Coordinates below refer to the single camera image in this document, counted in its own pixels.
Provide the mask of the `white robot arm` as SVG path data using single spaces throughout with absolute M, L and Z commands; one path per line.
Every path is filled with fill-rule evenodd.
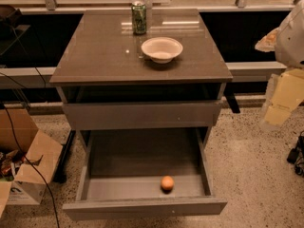
M 275 59 L 286 67 L 268 81 L 261 110 L 262 125 L 279 127 L 304 101 L 304 0 L 295 5 L 278 28 L 256 43 L 255 50 L 273 51 Z

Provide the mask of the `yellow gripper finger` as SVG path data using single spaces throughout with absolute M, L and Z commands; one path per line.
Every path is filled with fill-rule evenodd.
M 261 38 L 255 45 L 255 50 L 262 52 L 272 52 L 276 50 L 276 37 L 278 28 L 274 28 L 263 38 Z
M 266 101 L 261 110 L 261 122 L 281 126 L 304 101 L 304 71 L 287 70 L 273 74 L 267 84 Z

